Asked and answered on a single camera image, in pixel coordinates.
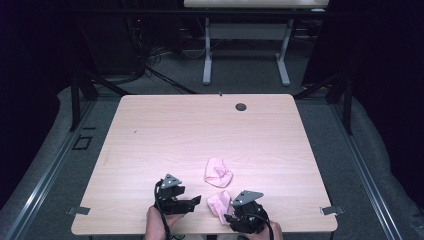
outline gray carpet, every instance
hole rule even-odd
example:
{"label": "gray carpet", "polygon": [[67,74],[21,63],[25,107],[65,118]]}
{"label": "gray carpet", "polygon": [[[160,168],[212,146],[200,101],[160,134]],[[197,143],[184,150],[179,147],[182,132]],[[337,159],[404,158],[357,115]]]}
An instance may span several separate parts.
{"label": "gray carpet", "polygon": [[[213,51],[212,83],[202,84],[203,56],[188,58],[164,54],[152,67],[200,93],[288,93],[299,92],[303,72],[313,44],[300,40],[290,43],[286,65],[292,85],[283,87],[274,60],[275,42],[224,42]],[[136,94],[180,94],[169,84],[146,74],[137,81],[120,85]],[[72,150],[25,239],[87,239],[71,233],[74,217],[66,214],[70,206],[79,206],[97,156],[112,121],[119,96],[97,86],[101,95],[80,134],[92,137],[87,150]],[[379,219],[353,164],[353,155],[343,137],[337,119],[326,105],[322,92],[308,100],[297,100],[297,106],[311,143],[322,178],[334,205],[346,213],[337,217],[339,227],[334,239],[386,239]],[[4,239],[28,200],[37,181],[54,160],[71,126],[70,91],[60,95],[61,111],[39,154],[6,206],[1,210],[0,238]],[[352,128],[368,167],[387,202],[404,239],[424,239],[411,227],[412,202],[389,170],[389,159],[378,132],[361,105],[354,101]],[[285,233],[287,240],[329,239],[328,233]],[[140,236],[96,236],[94,239],[140,239]]]}

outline hand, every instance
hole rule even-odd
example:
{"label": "hand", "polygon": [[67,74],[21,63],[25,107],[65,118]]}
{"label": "hand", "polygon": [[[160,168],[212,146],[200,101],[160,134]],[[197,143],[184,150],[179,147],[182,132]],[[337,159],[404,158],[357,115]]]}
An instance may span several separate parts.
{"label": "hand", "polygon": [[[274,233],[274,240],[283,240],[283,231],[281,230],[281,226],[277,222],[269,221],[271,225],[272,232]],[[253,234],[244,234],[249,240],[269,240],[269,230],[268,226],[265,224],[264,230],[260,233]]]}
{"label": "hand", "polygon": [[[185,214],[165,215],[169,229],[172,229],[174,224],[184,216]],[[144,238],[146,240],[165,240],[166,238],[160,212],[153,206],[150,206],[147,211],[146,234]]]}

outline white table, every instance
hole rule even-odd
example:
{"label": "white table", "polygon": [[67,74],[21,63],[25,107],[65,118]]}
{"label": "white table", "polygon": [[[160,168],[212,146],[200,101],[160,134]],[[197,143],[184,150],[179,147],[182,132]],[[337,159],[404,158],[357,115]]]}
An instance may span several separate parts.
{"label": "white table", "polygon": [[[281,8],[315,9],[326,8],[328,0],[184,0],[188,8]],[[290,86],[289,76],[284,64],[287,46],[292,32],[293,20],[287,24],[222,24],[205,20],[205,67],[203,84],[211,83],[212,52],[211,39],[257,39],[281,40],[282,46],[276,53],[276,60],[283,86]]]}
{"label": "white table", "polygon": [[144,234],[154,186],[170,173],[186,187],[179,199],[202,195],[174,234],[232,233],[206,202],[224,190],[203,180],[211,157],[234,174],[225,190],[264,193],[257,202],[284,232],[337,228],[320,212],[330,202],[290,95],[139,95],[121,100],[81,201],[90,212],[76,215],[72,232]]}

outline pink towel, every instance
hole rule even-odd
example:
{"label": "pink towel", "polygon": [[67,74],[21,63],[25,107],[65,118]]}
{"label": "pink towel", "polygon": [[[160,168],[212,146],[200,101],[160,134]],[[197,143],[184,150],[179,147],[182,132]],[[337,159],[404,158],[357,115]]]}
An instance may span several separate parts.
{"label": "pink towel", "polygon": [[205,181],[216,187],[225,188],[233,178],[233,173],[228,170],[222,158],[210,158],[206,166]]}
{"label": "pink towel", "polygon": [[228,213],[230,207],[231,197],[227,191],[222,191],[212,197],[208,198],[208,205],[213,214],[219,217],[222,225],[229,225],[225,220],[224,214]]}

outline white table leg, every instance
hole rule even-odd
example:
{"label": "white table leg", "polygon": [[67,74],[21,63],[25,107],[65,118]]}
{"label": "white table leg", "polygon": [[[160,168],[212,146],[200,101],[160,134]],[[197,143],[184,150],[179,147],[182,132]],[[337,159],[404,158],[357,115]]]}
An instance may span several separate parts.
{"label": "white table leg", "polygon": [[284,64],[284,56],[287,52],[287,46],[290,41],[291,31],[293,27],[293,20],[289,20],[286,25],[286,29],[284,30],[284,39],[283,44],[281,46],[280,53],[275,54],[278,64],[278,70],[280,71],[281,82],[283,86],[290,86],[289,75],[287,74],[286,65]]}
{"label": "white table leg", "polygon": [[211,36],[210,36],[209,18],[205,20],[205,68],[203,70],[203,84],[211,84],[212,73],[212,53],[211,53]]}

